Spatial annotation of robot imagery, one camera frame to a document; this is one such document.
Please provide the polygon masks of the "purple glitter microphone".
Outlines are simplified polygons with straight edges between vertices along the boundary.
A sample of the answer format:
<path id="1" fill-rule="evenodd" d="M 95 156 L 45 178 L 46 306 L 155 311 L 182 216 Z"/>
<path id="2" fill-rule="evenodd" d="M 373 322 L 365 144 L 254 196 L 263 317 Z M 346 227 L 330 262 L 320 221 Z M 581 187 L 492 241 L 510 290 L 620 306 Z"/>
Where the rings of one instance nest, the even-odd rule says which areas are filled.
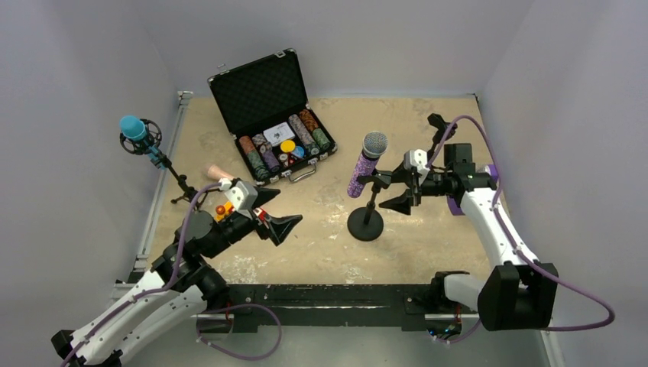
<path id="1" fill-rule="evenodd" d="M 358 198 L 365 187 L 358 178 L 372 175 L 378 160 L 385 153 L 388 146 L 388 138 L 383 132 L 372 131 L 366 134 L 363 139 L 361 153 L 355 164 L 347 188 L 347 194 L 351 198 Z"/>

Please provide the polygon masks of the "black round-base mic stand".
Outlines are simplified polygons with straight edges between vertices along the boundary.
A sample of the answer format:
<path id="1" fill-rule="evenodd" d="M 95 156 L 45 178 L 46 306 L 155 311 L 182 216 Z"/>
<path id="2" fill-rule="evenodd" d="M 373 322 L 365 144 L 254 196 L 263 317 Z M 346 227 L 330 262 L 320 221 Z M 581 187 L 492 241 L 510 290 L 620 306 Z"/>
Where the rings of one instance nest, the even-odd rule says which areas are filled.
<path id="1" fill-rule="evenodd" d="M 351 212 L 347 220 L 349 233 L 355 239 L 363 242 L 370 242 L 377 239 L 384 229 L 384 221 L 380 213 L 376 211 L 376 197 L 383 190 L 374 185 L 372 175 L 359 177 L 362 184 L 372 183 L 371 198 L 366 206 L 359 207 Z"/>

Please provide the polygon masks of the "black tripod shock-mount stand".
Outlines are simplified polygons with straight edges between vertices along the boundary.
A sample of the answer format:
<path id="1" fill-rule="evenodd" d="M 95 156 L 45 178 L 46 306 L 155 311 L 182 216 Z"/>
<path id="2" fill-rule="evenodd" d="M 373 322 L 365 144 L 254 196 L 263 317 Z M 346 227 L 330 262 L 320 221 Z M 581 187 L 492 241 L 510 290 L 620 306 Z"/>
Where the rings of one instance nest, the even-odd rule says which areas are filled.
<path id="1" fill-rule="evenodd" d="M 171 159 L 160 149 L 162 133 L 157 123 L 150 119 L 126 115 L 120 119 L 119 128 L 119 143 L 127 153 L 147 156 L 157 169 L 168 170 L 174 177 L 183 195 L 172 199 L 170 201 L 172 204 L 181 200 L 189 203 L 199 197 L 198 190 L 187 183 L 187 176 L 178 174 Z"/>

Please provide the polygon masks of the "blue toy microphone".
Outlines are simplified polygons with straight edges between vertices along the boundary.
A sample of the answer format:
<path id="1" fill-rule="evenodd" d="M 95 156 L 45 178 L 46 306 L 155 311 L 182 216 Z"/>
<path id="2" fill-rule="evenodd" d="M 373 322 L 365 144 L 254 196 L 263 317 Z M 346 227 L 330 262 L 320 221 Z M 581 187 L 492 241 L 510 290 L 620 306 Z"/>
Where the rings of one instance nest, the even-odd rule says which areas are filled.
<path id="1" fill-rule="evenodd" d="M 127 153 L 147 156 L 158 169 L 169 167 L 168 157 L 160 150 L 162 134 L 155 122 L 126 115 L 120 119 L 119 127 L 119 142 Z"/>

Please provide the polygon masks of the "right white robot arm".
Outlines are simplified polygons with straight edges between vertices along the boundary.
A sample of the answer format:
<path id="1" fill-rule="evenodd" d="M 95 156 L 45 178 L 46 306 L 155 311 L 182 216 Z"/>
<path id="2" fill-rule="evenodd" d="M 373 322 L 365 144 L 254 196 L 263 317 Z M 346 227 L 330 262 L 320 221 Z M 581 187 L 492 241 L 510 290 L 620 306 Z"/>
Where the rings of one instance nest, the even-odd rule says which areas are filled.
<path id="1" fill-rule="evenodd" d="M 445 197 L 451 211 L 473 225 L 492 270 L 485 281 L 466 271 L 438 272 L 431 280 L 430 297 L 476 311 L 489 331 L 547 327 L 556 299 L 556 267 L 542 263 L 513 229 L 495 196 L 499 179 L 495 165 L 477 167 L 468 143 L 446 145 L 443 150 L 442 172 L 432 171 L 424 150 L 406 152 L 390 175 L 392 183 L 407 188 L 380 206 L 409 215 L 423 197 Z"/>

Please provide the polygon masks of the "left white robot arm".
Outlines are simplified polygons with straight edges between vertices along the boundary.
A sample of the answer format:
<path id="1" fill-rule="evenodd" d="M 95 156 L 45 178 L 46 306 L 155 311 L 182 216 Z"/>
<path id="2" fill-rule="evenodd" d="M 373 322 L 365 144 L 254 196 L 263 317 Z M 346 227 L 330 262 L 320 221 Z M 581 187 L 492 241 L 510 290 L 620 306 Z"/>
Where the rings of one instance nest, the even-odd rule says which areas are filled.
<path id="1" fill-rule="evenodd" d="M 264 204 L 279 194 L 239 179 L 222 179 L 199 190 L 172 244 L 132 288 L 85 326 L 52 337 L 61 364 L 122 366 L 193 314 L 237 309 L 229 285 L 207 259 L 252 233 L 274 245 L 284 242 L 303 217 L 268 214 Z"/>

